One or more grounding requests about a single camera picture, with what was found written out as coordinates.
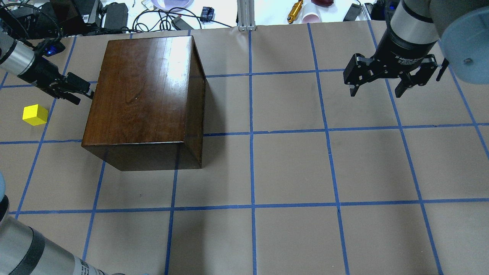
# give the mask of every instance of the yellow cube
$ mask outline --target yellow cube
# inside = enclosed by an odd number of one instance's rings
[[[39,104],[24,107],[22,120],[32,126],[37,126],[47,123],[48,111]]]

